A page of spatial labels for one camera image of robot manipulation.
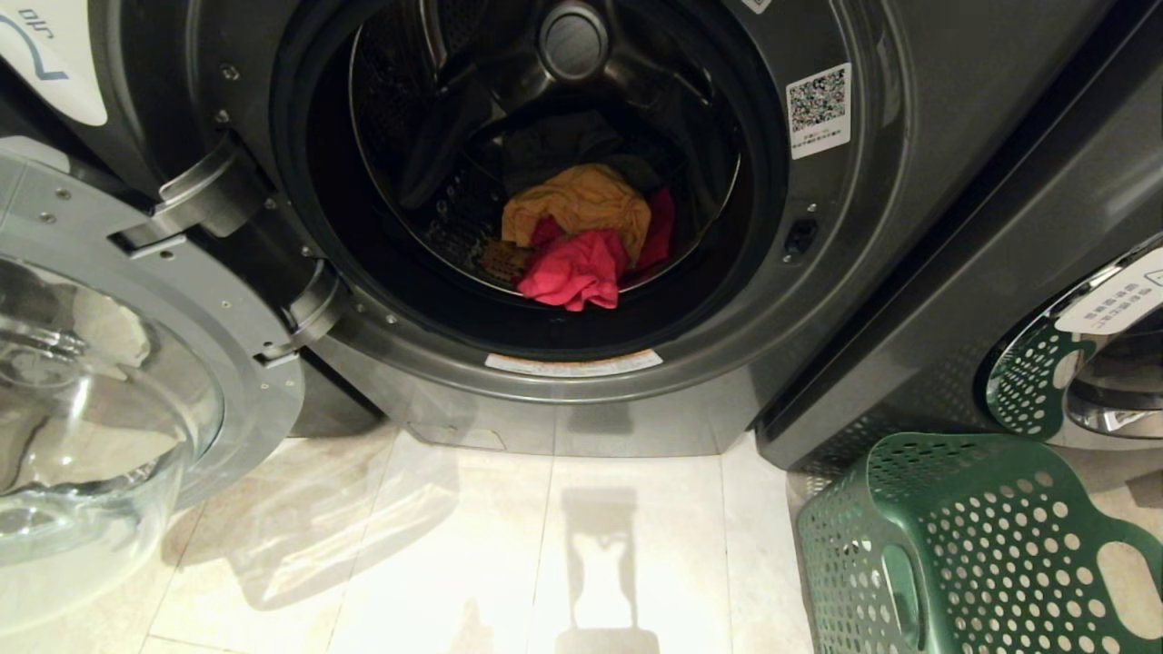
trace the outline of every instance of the dark gray machine body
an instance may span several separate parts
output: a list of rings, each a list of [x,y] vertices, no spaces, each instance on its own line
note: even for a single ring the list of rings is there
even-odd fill
[[[770,143],[752,147],[783,172],[745,185],[752,193],[778,186],[782,201],[752,216],[771,235],[737,292],[682,333],[641,344],[650,350],[643,361],[661,363],[576,377],[486,365],[490,355],[514,351],[450,335],[411,311],[397,301],[411,280],[407,268],[372,279],[317,227],[327,216],[315,215],[309,185],[288,180],[300,145],[278,118],[288,97],[280,79],[301,55],[295,44],[311,41],[304,30],[326,23],[338,3],[107,5],[91,12],[91,31],[108,121],[60,120],[143,197],[198,162],[222,133],[234,134],[272,202],[208,248],[279,307],[309,286],[316,261],[334,264],[349,292],[342,318],[308,347],[369,399],[433,442],[668,456],[722,452],[809,370],[1112,2],[1068,0],[1053,12],[1035,0],[780,0],[758,12],[735,0],[675,3],[684,15],[732,21],[749,40],[740,48],[759,70],[748,74],[773,90],[771,101],[750,109]],[[841,64],[852,71],[849,141],[794,158],[777,150],[785,147],[789,85]],[[812,223],[814,239],[795,241],[798,221]],[[559,371],[587,358],[556,351],[545,362]]]
[[[911,256],[795,392],[769,407],[759,429],[768,460],[827,471],[897,432],[1014,431],[987,397],[1000,357],[1027,326],[1085,291],[1080,282],[1157,248],[1163,12],[1157,3],[1127,6],[1105,27],[1101,43],[1048,97],[1053,102],[1019,130],[989,184],[950,213],[940,237]],[[1154,368],[1144,370],[1158,378],[1163,360],[1155,351],[1147,362]],[[1065,388],[1073,374],[1057,367],[1053,385]],[[1062,420],[1037,435],[1136,448],[1158,447],[1163,433],[1084,438]]]

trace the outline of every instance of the white floor tile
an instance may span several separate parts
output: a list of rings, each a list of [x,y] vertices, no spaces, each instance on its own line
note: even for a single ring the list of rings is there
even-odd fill
[[[248,654],[322,654],[394,429],[287,440],[207,504],[151,633]]]
[[[787,475],[743,439],[721,457],[735,654],[807,654]]]
[[[718,457],[558,458],[529,654],[721,654]]]
[[[145,646],[142,647],[141,654],[235,654],[229,649],[219,649],[217,647],[202,647],[201,645],[191,645],[188,642],[178,642],[177,640],[166,640],[164,638],[158,638],[151,635],[145,639]]]
[[[202,505],[174,517],[162,547],[129,580],[67,616],[0,637],[5,654],[134,654],[142,647]]]
[[[522,654],[552,460],[400,434],[331,654]]]

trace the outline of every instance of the door hinge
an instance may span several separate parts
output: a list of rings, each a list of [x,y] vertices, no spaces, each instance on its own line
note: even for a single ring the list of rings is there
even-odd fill
[[[302,291],[285,307],[284,314],[293,326],[291,340],[283,346],[263,350],[256,358],[264,365],[278,365],[299,349],[322,339],[335,327],[344,313],[350,297],[348,285],[326,260],[315,260],[315,272]]]
[[[214,236],[229,236],[247,223],[270,197],[263,175],[233,133],[190,170],[159,190],[162,204],[149,220],[115,235],[137,249],[200,226]]]

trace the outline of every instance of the orange cloth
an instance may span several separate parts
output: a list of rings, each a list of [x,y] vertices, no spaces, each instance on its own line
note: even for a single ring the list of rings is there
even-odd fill
[[[501,219],[501,240],[528,248],[537,221],[547,215],[566,234],[616,230],[632,266],[650,228],[650,205],[605,164],[576,165],[511,198]]]

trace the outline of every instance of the clothing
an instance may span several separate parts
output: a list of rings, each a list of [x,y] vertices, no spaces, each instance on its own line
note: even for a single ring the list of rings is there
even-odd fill
[[[629,257],[618,232],[593,229],[550,241],[528,260],[516,289],[542,304],[582,311],[586,303],[618,306],[618,278]]]
[[[650,228],[645,200],[604,164],[573,166],[509,199],[501,218],[501,240],[531,246],[533,232],[544,216],[552,216],[566,234],[616,230],[630,265],[638,261]]]
[[[501,183],[513,197],[568,168],[604,163],[640,193],[649,194],[662,186],[650,162],[665,161],[666,154],[638,141],[627,143],[595,111],[548,116],[505,134]]]
[[[533,253],[508,241],[488,241],[480,255],[480,269],[497,282],[513,283],[525,273]]]
[[[647,230],[638,270],[645,270],[670,258],[670,240],[675,232],[675,199],[669,189],[663,189],[650,198],[650,229]]]

